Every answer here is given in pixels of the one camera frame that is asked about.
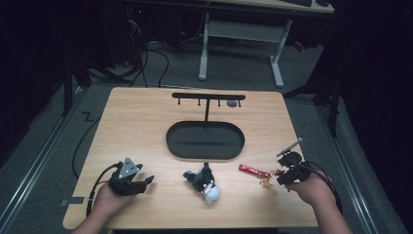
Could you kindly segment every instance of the black oval tray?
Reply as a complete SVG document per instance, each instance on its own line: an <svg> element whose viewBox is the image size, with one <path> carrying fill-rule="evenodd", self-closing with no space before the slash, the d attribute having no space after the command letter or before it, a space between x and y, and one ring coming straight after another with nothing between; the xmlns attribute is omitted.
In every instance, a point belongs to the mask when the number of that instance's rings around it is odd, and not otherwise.
<svg viewBox="0 0 413 234"><path fill-rule="evenodd" d="M185 159L233 159L244 142L243 132L227 122L181 121L167 132L169 151Z"/></svg>

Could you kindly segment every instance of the forearm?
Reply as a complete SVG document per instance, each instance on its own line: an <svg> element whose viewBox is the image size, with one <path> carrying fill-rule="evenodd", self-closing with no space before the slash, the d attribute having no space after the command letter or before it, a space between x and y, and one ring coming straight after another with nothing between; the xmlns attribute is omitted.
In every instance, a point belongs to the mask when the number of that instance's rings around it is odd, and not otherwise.
<svg viewBox="0 0 413 234"><path fill-rule="evenodd" d="M334 203L321 203L314 205L313 209L319 224L319 233L352 233L352 230Z"/></svg>
<svg viewBox="0 0 413 234"><path fill-rule="evenodd" d="M98 234L108 221L108 217L92 212L78 227L73 234Z"/></svg>

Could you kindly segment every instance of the gray carpet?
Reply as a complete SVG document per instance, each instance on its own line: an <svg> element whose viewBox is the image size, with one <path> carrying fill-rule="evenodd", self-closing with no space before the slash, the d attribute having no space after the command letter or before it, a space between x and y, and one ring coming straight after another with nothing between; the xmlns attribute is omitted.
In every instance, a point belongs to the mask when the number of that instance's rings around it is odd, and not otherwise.
<svg viewBox="0 0 413 234"><path fill-rule="evenodd" d="M309 49L303 53L286 47L280 60L284 88L277 89L268 56L274 45L256 45L252 42L238 42L241 45L212 45L209 54L208 77L206 81L198 80L200 48L173 49L160 44L151 45L152 49L162 48L169 59L169 68L162 79L165 86L193 87L204 89L275 91L286 93L304 85L314 68L322 48ZM158 84L167 60L160 54L149 53L145 67L145 77L151 86ZM126 68L118 68L121 73ZM143 76L135 82L136 87L144 87ZM33 186L28 187L28 196L22 197L21 206L15 207L16 216L10 216L6 225L7 233L70 233L62 226L66 212L64 201L69 199L76 185L71 162L83 134L102 113L108 95L113 87L125 86L108 80L94 79L88 90L80 91L75 97L75 108L68 119L62 119L63 90L60 88L50 103L33 120L30 131L25 136L12 158L0 170L0 211L7 208L19 185L24 181L32 165L36 165L39 155L43 157L45 167L32 177ZM323 120L324 107L313 106L309 95L287 99L286 105L291 116L294 129L302 137L301 148L307 160L320 164L332 177L343 202L344 216L354 233L407 233L392 209L380 183L369 167L362 149L357 143L357 136L346 114L343 102L340 103L340 115L337 122L337 138L332 138ZM54 133L55 126L62 121L64 128L53 143L48 144L49 135ZM75 168L80 173L83 162L94 137L95 127L87 134L76 153ZM43 149L51 145L50 150ZM365 219L357 207L352 191L346 182L338 154L344 155L352 176L357 183L357 191L361 196L370 219ZM280 228L287 233L319 233L317 228Z"/></svg>

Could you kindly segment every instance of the human arm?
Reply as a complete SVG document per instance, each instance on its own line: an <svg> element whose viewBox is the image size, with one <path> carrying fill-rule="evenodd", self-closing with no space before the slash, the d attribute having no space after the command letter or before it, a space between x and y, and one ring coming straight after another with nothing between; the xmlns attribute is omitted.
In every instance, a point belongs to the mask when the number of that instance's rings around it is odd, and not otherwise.
<svg viewBox="0 0 413 234"><path fill-rule="evenodd" d="M94 199L94 208L89 216L73 231L73 234L100 233L103 226L128 204L136 195L119 196L115 194L107 183L98 190Z"/></svg>
<svg viewBox="0 0 413 234"><path fill-rule="evenodd" d="M352 233L352 230L337 208L334 194L318 175L311 173L307 180L287 184L285 188L296 191L304 202L312 206L321 234Z"/></svg>

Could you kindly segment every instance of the desk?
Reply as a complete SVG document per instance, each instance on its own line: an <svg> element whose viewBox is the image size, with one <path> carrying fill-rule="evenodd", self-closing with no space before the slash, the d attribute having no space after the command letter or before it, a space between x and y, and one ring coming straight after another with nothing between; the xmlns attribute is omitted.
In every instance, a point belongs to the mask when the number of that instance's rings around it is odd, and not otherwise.
<svg viewBox="0 0 413 234"><path fill-rule="evenodd" d="M180 105L172 93L245 95L241 107L229 107L226 101L210 103L209 120L238 126L245 137L244 149L229 161L209 160L216 185L221 189L218 201L207 205L204 196L183 177L200 170L206 160L184 160L172 155L166 134L170 126L182 120L203 120L205 102L182 99ZM129 207L109 223L114 229L173 228L247 228L317 226L312 208L295 192L287 192L271 178L266 189L259 178L242 173L240 164L262 171L280 168L276 155L295 142L283 97L275 92L213 91L115 88L110 94L94 142L73 192L88 197L95 180L108 166L127 156L143 164L136 180L154 175L145 193L138 194ZM301 153L298 146L294 151ZM111 172L103 179L108 179ZM87 199L71 204L63 226L75 228L86 216Z"/></svg>
<svg viewBox="0 0 413 234"><path fill-rule="evenodd" d="M253 7L275 8L291 11L302 11L310 13L328 13L332 14L334 9L331 5L322 7L318 3L313 2L311 7L303 7L296 4L286 3L280 0L209 0L210 2L226 3L226 4L240 4ZM283 87L282 75L279 68L279 59L282 54L282 48L288 36L292 20L286 21L284 27L276 27L269 25L256 25L248 23L237 22L223 22L217 20L209 20L209 13L206 13L206 20L204 26L204 44L201 54L200 74L199 79L205 80L207 78L207 42L208 37L227 37L235 39L255 40L277 43L278 46L273 56L270 56L270 64L273 70L274 79L278 88Z"/></svg>

